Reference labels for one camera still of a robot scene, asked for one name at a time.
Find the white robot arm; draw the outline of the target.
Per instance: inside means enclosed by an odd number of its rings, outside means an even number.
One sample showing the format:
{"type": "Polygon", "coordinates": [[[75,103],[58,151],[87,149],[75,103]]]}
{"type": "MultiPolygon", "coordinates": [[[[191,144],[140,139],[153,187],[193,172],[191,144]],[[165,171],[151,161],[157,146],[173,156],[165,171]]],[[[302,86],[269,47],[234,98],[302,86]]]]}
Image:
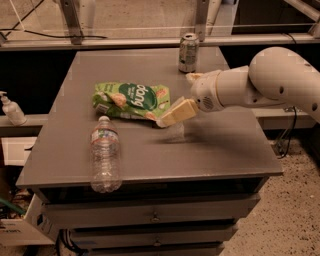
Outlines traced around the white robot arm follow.
{"type": "Polygon", "coordinates": [[[179,98],[156,120],[169,127],[198,111],[227,107],[281,108],[295,106],[320,122],[320,73],[297,53],[269,47],[247,66],[207,73],[189,73],[191,97],[179,98]]]}

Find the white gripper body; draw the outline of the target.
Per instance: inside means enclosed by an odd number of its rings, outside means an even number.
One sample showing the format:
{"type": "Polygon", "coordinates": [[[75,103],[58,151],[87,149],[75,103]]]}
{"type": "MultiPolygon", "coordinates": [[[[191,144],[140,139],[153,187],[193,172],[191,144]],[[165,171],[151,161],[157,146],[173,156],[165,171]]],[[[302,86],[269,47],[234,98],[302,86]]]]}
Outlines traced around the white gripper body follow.
{"type": "Polygon", "coordinates": [[[224,109],[218,98],[217,80],[221,70],[202,73],[191,86],[192,98],[203,112],[215,112],[224,109]]]}

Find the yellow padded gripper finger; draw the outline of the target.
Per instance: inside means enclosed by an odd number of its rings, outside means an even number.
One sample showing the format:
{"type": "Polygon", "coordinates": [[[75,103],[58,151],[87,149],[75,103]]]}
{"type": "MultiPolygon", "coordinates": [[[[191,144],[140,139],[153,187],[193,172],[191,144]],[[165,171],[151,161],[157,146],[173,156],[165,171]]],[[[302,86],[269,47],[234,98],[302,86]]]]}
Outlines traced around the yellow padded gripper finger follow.
{"type": "Polygon", "coordinates": [[[201,76],[202,76],[202,73],[187,73],[186,79],[189,84],[193,84],[201,76]]]}
{"type": "Polygon", "coordinates": [[[169,127],[194,117],[198,111],[193,99],[180,97],[156,120],[156,124],[161,128],[169,127]]]}

